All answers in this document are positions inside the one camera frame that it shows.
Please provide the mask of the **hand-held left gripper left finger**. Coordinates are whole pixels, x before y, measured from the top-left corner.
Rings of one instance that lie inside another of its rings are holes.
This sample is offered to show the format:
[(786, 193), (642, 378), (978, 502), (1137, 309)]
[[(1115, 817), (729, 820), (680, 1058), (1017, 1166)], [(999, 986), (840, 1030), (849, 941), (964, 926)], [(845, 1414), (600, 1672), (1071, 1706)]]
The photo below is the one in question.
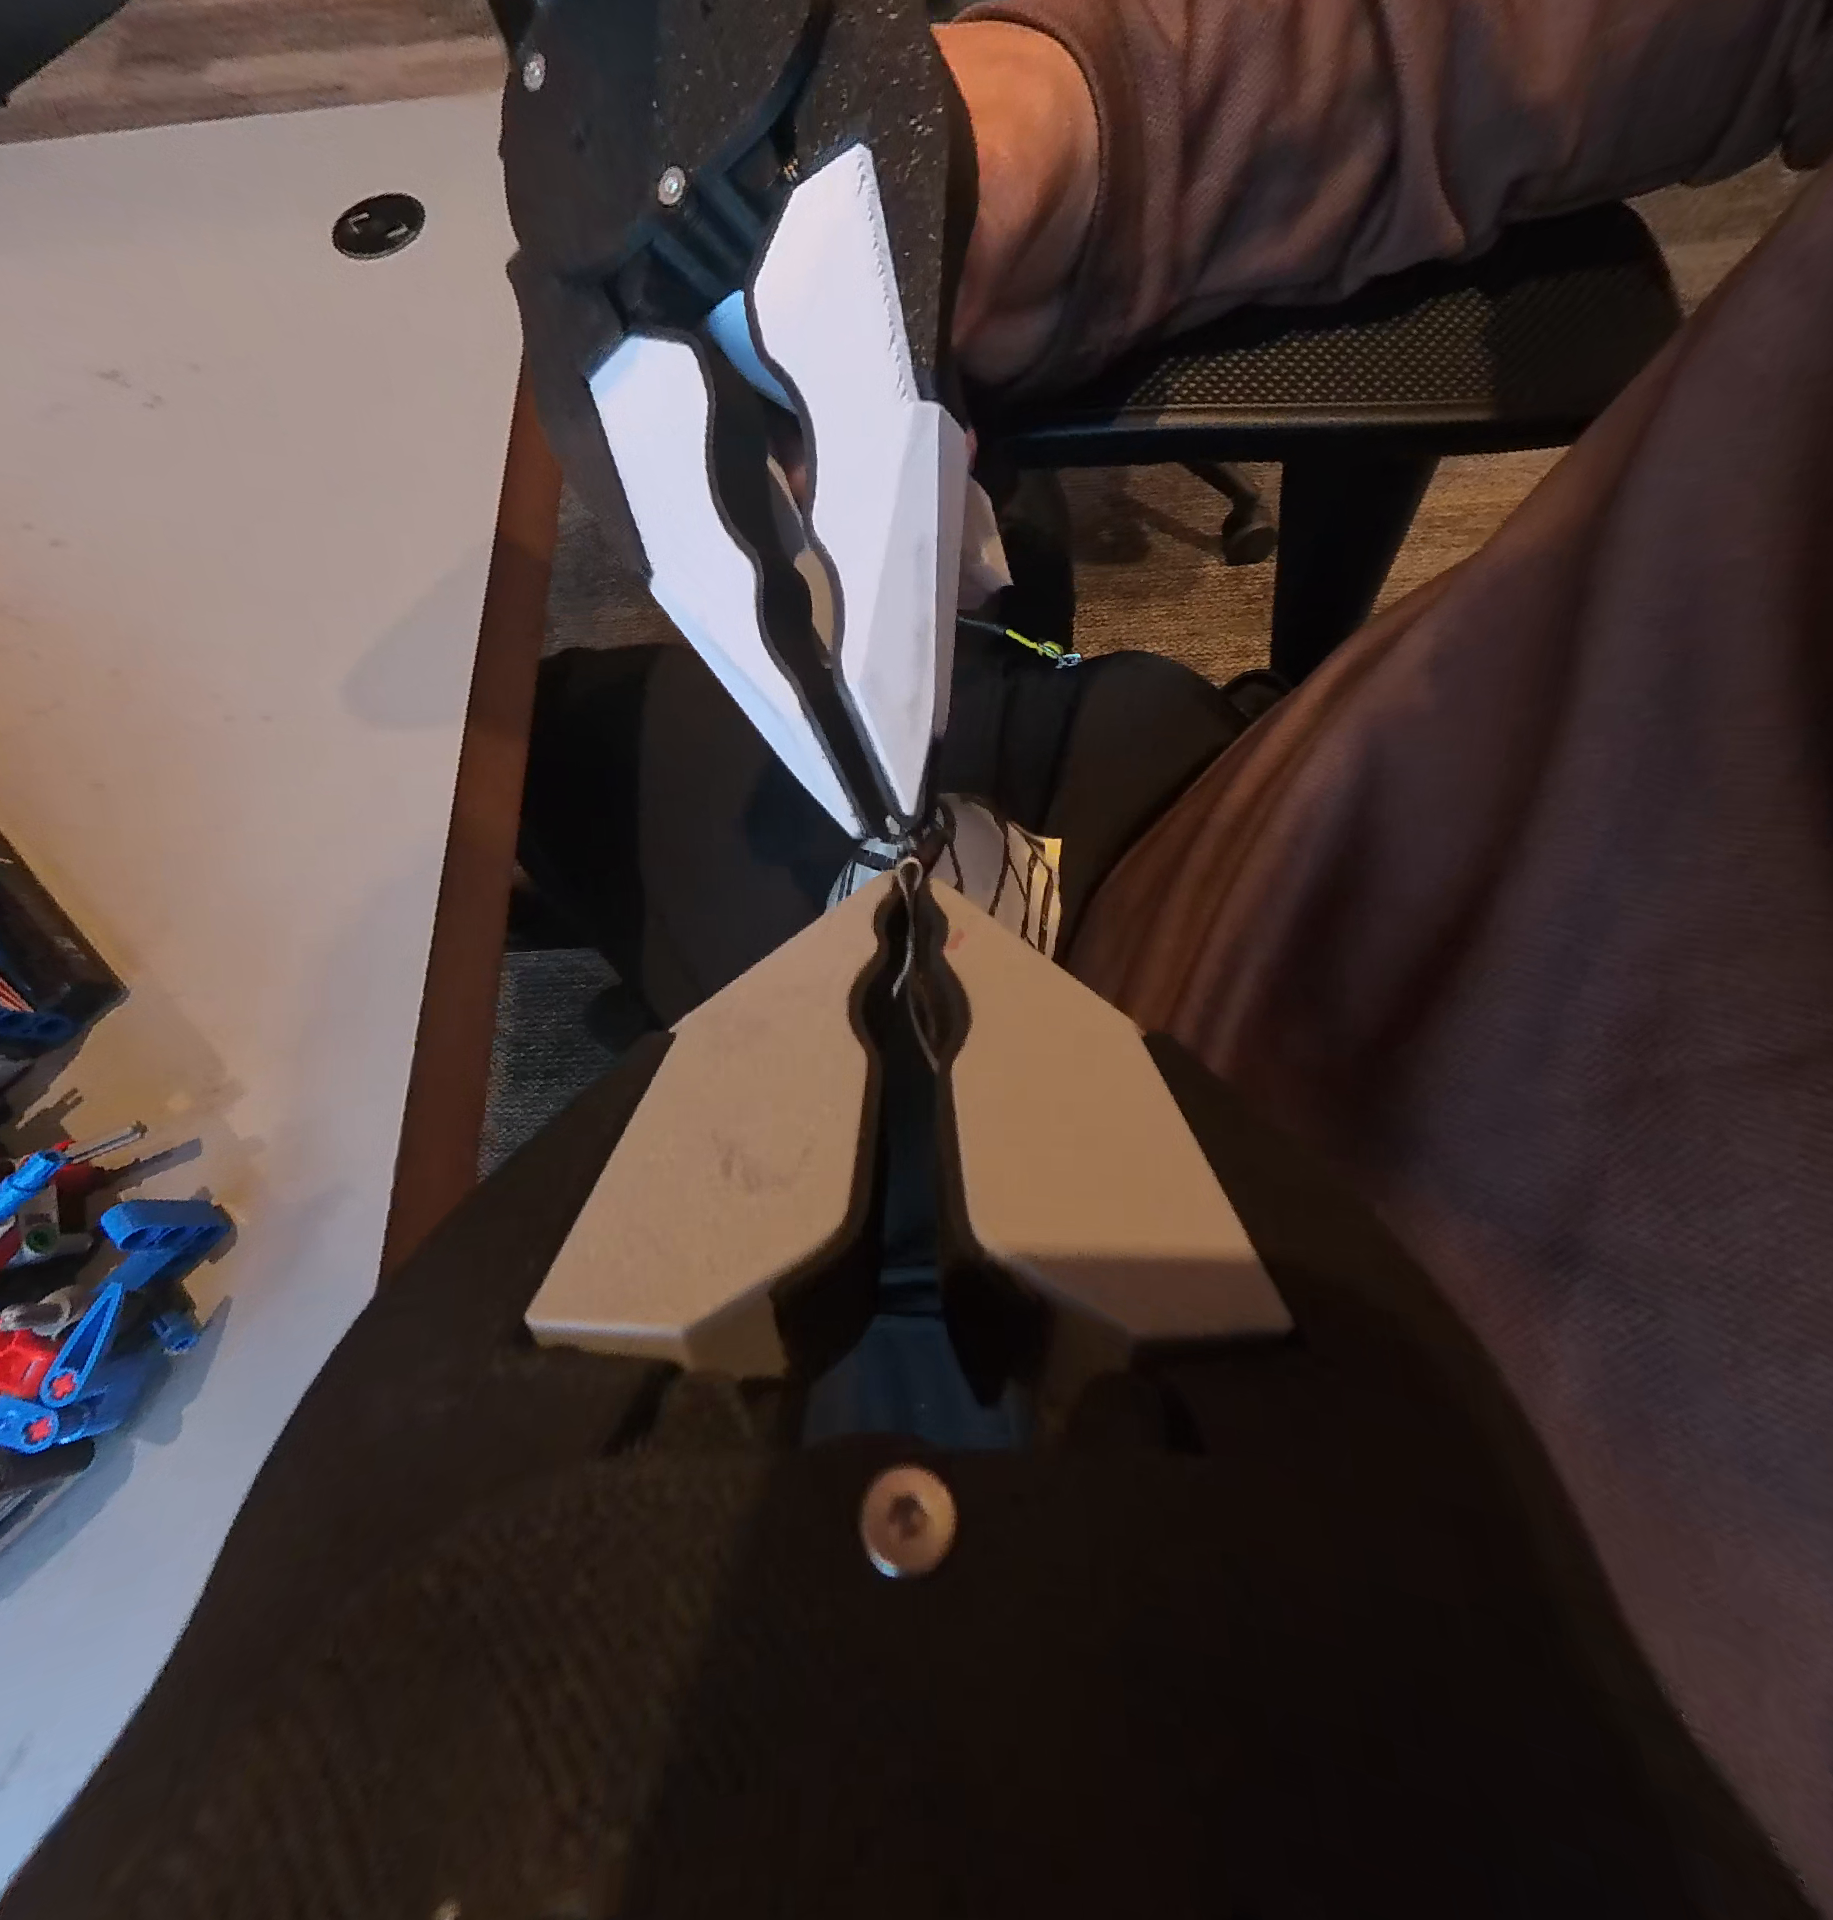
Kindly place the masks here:
[(733, 1380), (814, 1380), (854, 1347), (905, 929), (879, 877), (675, 1024), (524, 1309), (535, 1342)]

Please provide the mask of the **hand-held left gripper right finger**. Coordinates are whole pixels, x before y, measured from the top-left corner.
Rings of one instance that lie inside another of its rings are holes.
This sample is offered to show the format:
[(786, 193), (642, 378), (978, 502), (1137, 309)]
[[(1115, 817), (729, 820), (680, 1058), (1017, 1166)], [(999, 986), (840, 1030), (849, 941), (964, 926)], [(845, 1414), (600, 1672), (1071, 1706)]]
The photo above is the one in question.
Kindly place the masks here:
[(1288, 1337), (1282, 1292), (1145, 1032), (938, 880), (915, 888), (915, 1047), (959, 1352)]

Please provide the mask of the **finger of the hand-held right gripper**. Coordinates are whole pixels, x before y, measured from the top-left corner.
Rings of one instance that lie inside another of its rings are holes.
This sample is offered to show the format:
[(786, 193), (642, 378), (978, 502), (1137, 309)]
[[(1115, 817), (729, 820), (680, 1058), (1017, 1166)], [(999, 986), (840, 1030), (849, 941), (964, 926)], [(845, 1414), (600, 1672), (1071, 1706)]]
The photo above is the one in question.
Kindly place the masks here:
[(912, 830), (947, 727), (969, 453), (920, 396), (879, 173), (849, 146), (786, 199), (745, 296), (751, 338), (807, 426), (807, 530), (833, 579), (833, 689), (874, 758), (879, 804), (841, 788), (833, 720), (810, 718), (810, 667), (784, 686), (755, 622), (745, 708), (823, 810), (849, 830)]
[(833, 687), (758, 396), (677, 332), (626, 335), (589, 392), (657, 607), (845, 834), (888, 830), (894, 807)]

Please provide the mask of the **holographic sticker sheet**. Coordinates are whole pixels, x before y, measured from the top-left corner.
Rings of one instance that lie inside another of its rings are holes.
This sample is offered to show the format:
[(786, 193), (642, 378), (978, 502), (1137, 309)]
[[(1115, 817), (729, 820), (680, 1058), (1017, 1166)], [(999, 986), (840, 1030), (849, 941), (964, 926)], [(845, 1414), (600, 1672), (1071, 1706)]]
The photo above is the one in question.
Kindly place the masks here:
[(902, 900), (900, 867), (920, 858), (925, 892), (952, 890), (969, 908), (1053, 962), (1063, 922), (1061, 852), (1061, 837), (1023, 828), (996, 804), (949, 793), (934, 804), (920, 832), (888, 824), (850, 837), (810, 911), (828, 918), (880, 879), (892, 900)]

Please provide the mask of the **person's right forearm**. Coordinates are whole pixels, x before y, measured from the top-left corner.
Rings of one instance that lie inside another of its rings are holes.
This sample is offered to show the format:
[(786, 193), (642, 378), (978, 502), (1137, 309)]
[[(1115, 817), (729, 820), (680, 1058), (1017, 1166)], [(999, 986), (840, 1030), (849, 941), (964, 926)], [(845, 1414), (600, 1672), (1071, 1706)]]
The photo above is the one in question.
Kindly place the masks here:
[(1131, 345), (1833, 149), (1833, 3), (980, 4), (1119, 75)]

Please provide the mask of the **person's right hand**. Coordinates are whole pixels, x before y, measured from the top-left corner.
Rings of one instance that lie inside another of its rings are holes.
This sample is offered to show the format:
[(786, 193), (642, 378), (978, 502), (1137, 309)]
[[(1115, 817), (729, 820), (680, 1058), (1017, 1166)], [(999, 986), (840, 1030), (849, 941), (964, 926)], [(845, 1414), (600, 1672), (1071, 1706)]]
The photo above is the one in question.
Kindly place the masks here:
[(1130, 337), (1119, 75), (1047, 18), (969, 12), (932, 38), (969, 113), (978, 173), (954, 297), (957, 365), (983, 392), (1082, 379)]

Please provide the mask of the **person's dark trousers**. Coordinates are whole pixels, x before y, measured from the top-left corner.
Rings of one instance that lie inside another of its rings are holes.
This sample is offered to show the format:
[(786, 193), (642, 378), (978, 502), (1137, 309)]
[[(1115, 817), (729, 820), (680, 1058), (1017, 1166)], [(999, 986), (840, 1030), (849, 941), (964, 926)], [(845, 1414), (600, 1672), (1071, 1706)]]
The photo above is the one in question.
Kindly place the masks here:
[[(932, 772), (945, 794), (1058, 840), (1063, 958), (1121, 858), (1285, 694), (1267, 671), (1215, 686), (1148, 653), (1055, 667), (962, 633)], [(803, 929), (850, 855), (685, 645), (545, 659), (518, 867), (614, 971), (587, 1015), (612, 1052)]]

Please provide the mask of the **black mesh office chair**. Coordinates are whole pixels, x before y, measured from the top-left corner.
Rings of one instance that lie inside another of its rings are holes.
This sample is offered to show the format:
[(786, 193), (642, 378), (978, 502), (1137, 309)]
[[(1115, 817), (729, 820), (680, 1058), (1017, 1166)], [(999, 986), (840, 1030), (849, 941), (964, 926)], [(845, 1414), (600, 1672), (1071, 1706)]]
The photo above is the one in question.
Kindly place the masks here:
[(1294, 686), (1369, 617), (1440, 460), (1576, 443), (1680, 324), (1656, 240), (1605, 203), (1145, 345), (1067, 395), (1002, 403), (980, 448), (1010, 470), (1187, 470), (1228, 502), (1228, 564), (1255, 518), (1236, 468), (1277, 464), (1269, 667)]

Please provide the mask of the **toy brick race car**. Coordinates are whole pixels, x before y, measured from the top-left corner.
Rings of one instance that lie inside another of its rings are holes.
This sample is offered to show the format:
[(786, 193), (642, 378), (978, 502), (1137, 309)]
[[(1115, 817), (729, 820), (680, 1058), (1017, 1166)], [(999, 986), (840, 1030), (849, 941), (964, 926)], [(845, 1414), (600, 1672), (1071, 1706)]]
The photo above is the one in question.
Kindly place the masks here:
[(0, 830), (0, 1547), (202, 1340), (189, 1275), (230, 1239), (204, 1198), (122, 1198), (143, 1140), (17, 1144), (17, 1095), (127, 994)]

